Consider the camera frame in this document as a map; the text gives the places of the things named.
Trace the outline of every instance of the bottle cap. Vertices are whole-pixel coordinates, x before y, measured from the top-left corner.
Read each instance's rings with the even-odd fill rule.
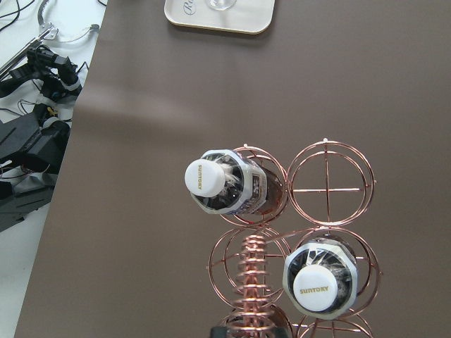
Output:
[[[196,196],[216,196],[224,188],[225,180],[221,165],[213,161],[195,160],[185,171],[186,187]]]
[[[297,273],[293,292],[303,308],[313,312],[324,311],[337,298],[337,280],[322,265],[308,265]]]

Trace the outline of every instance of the gray tabletop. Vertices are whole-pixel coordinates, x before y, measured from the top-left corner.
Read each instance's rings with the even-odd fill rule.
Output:
[[[283,0],[244,36],[172,26],[163,1],[110,1],[16,337],[207,337],[229,308],[205,265],[230,226],[191,200],[186,165],[247,142],[288,166],[324,137],[363,151],[378,180],[350,225],[384,271],[363,313],[375,336],[444,337],[450,17],[445,0]],[[308,226],[292,208],[273,224]]]

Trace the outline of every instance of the printed logo on tray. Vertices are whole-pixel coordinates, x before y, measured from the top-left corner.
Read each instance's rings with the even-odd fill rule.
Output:
[[[194,15],[196,13],[196,3],[194,0],[187,0],[183,2],[183,11],[187,15]]]

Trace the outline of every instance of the plastic bottle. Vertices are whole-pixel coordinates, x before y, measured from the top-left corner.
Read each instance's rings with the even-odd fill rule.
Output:
[[[304,314],[334,319],[357,297],[357,263],[339,237],[317,237],[285,260],[283,287]]]
[[[189,164],[185,184],[197,204],[215,214],[264,215],[283,195],[277,175],[228,149],[209,150]]]

